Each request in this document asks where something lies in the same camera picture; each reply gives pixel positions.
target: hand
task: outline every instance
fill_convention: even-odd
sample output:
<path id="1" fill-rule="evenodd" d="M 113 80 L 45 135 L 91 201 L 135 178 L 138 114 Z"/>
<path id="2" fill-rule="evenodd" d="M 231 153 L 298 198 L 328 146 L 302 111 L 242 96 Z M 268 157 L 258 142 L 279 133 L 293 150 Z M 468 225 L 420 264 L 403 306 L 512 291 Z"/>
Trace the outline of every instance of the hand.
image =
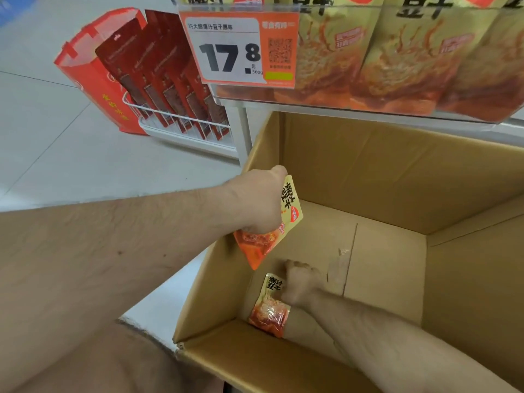
<path id="1" fill-rule="evenodd" d="M 288 259 L 285 262 L 287 278 L 282 301 L 291 306 L 307 309 L 311 294 L 324 289 L 324 278 L 317 268 Z"/>
<path id="2" fill-rule="evenodd" d="M 271 170 L 251 170 L 224 184 L 239 204 L 242 230 L 264 234 L 280 226 L 280 197 L 287 174 L 285 167 L 276 165 Z"/>

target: white wire rack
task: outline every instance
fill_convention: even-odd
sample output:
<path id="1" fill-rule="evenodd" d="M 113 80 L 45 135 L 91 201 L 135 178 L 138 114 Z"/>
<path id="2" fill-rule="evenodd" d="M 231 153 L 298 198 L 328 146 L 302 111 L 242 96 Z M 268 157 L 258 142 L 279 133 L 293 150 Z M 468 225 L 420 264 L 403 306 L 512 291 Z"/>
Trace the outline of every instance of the white wire rack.
<path id="1" fill-rule="evenodd" d="M 135 105 L 127 92 L 122 101 L 131 108 L 141 128 L 150 136 L 191 149 L 239 159 L 229 125 Z"/>

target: orange price tag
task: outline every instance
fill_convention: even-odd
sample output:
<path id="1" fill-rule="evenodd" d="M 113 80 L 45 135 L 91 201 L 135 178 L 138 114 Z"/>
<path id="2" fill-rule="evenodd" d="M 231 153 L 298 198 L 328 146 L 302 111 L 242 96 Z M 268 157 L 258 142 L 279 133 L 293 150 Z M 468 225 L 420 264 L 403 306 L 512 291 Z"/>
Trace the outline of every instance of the orange price tag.
<path id="1" fill-rule="evenodd" d="M 298 12 L 182 12 L 206 84 L 294 88 Z"/>

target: cardboard box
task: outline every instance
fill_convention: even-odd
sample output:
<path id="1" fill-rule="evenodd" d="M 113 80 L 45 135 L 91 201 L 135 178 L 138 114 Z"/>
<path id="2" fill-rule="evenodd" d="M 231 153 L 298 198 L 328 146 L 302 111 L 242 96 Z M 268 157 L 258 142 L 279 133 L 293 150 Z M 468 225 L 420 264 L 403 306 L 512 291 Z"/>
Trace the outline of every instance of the cardboard box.
<path id="1" fill-rule="evenodd" d="M 212 245 L 174 334 L 182 359 L 245 392 L 379 391 L 304 312 L 291 309 L 284 339 L 246 322 L 290 258 L 524 388 L 524 149 L 274 113 L 244 170 L 278 163 L 304 219 L 254 272 L 231 235 Z"/>

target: yellow and orange snack package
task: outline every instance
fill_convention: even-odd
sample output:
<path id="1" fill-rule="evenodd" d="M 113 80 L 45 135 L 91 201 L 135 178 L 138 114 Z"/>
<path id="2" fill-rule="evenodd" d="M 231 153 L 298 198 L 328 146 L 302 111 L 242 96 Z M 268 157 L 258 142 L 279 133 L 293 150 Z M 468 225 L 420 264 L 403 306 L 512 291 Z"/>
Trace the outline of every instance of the yellow and orange snack package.
<path id="1" fill-rule="evenodd" d="M 267 273 L 260 295 L 248 319 L 249 324 L 277 338 L 284 336 L 284 325 L 291 309 L 289 305 L 280 301 L 284 285 L 285 280 L 272 273 Z"/>
<path id="2" fill-rule="evenodd" d="M 249 265 L 256 270 L 265 256 L 281 242 L 286 234 L 303 218 L 302 209 L 291 175 L 286 176 L 280 203 L 282 223 L 278 229 L 267 234 L 253 234 L 238 230 L 233 233 Z"/>
<path id="3" fill-rule="evenodd" d="M 295 88 L 275 89 L 275 100 L 348 107 L 350 84 L 361 68 L 383 0 L 280 2 L 304 6 L 299 21 Z"/>
<path id="4" fill-rule="evenodd" d="M 351 108 L 428 115 L 507 0 L 385 0 Z"/>
<path id="5" fill-rule="evenodd" d="M 438 108 L 497 123 L 524 103 L 524 0 L 508 0 Z"/>

